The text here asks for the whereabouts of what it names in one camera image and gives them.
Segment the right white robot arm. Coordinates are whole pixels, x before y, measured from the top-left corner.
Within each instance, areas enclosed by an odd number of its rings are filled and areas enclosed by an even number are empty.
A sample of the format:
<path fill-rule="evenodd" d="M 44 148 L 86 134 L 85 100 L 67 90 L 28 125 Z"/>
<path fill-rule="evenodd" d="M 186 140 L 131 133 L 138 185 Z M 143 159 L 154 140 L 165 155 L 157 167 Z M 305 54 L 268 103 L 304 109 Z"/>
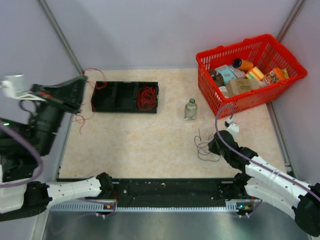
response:
<path fill-rule="evenodd" d="M 319 183 L 311 185 L 272 166 L 255 151 L 239 146 L 227 130 L 216 132 L 208 148 L 241 171 L 233 185 L 237 197 L 261 199 L 290 216 L 305 233 L 319 237 Z"/>

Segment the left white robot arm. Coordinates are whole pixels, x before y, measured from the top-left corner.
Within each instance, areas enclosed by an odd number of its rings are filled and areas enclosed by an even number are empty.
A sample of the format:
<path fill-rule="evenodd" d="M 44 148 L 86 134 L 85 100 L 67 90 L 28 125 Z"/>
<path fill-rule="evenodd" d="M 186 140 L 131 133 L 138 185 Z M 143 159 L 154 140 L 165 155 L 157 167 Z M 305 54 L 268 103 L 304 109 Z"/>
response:
<path fill-rule="evenodd" d="M 109 198 L 114 191 L 107 173 L 73 182 L 41 182 L 43 157 L 53 146 L 65 114 L 80 113 L 87 77 L 80 75 L 55 85 L 24 87 L 22 74 L 6 75 L 0 88 L 20 105 L 34 104 L 26 124 L 0 121 L 0 219 L 33 217 L 60 203 L 77 199 Z"/>

